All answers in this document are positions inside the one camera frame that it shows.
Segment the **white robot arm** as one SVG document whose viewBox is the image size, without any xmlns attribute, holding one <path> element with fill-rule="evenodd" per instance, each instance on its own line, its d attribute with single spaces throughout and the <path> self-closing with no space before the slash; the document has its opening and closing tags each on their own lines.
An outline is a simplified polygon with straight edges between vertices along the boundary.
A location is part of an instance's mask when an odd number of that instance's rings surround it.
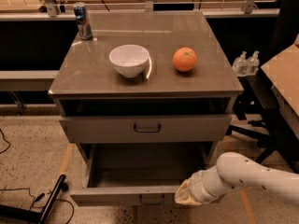
<svg viewBox="0 0 299 224">
<path fill-rule="evenodd" d="M 245 188 L 258 188 L 299 204 L 299 175 L 271 169 L 235 152 L 221 154 L 216 164 L 195 172 L 175 194 L 175 202 L 201 205 Z"/>
</svg>

